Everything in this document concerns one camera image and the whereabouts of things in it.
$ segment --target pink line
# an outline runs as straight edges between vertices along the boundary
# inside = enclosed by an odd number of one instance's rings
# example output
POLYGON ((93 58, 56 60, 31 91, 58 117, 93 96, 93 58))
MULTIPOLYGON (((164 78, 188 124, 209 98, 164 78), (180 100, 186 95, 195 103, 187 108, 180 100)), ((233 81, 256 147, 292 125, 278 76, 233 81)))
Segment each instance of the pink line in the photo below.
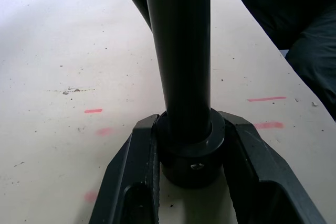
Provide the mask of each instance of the pink line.
POLYGON ((95 109, 95 110, 85 110, 84 113, 99 113, 102 112, 103 109, 95 109))
POLYGON ((249 102, 264 102, 264 101, 271 101, 271 100, 281 100, 286 99, 287 97, 267 97, 267 98, 259 98, 259 99, 247 99, 249 102))
POLYGON ((97 192, 96 191, 88 191, 85 195, 84 195, 84 199, 87 201, 87 202, 90 202, 90 203, 94 203, 97 199, 97 192))
POLYGON ((271 122, 271 123, 255 123, 254 127, 256 129, 271 129, 271 128, 283 129, 285 126, 283 123, 280 122, 271 122))
POLYGON ((99 136, 107 136, 113 132, 112 128, 102 128, 96 131, 96 134, 99 136))

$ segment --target white table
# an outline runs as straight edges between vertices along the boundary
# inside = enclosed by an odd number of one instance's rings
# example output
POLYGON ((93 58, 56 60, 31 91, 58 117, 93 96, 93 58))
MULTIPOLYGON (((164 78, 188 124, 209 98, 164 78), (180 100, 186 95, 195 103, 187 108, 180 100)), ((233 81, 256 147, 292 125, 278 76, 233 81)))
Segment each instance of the white table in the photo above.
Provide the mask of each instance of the white table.
MULTIPOLYGON (((131 0, 0 4, 0 223, 87 223, 136 122, 164 111, 152 34, 131 0)), ((336 223, 335 122, 240 0, 212 0, 211 11, 212 107, 278 122, 260 135, 336 223), (286 98, 247 100, 268 97, 286 98)), ((236 223, 224 178, 160 186, 162 224, 236 223)))

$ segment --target dark pants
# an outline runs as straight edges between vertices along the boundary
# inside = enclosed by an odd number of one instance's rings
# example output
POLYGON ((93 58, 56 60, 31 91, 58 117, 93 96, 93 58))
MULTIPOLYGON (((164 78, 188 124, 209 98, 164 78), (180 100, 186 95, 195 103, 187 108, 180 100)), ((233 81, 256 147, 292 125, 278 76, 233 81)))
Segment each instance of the dark pants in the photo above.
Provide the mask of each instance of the dark pants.
POLYGON ((242 0, 336 119, 336 0, 242 0))

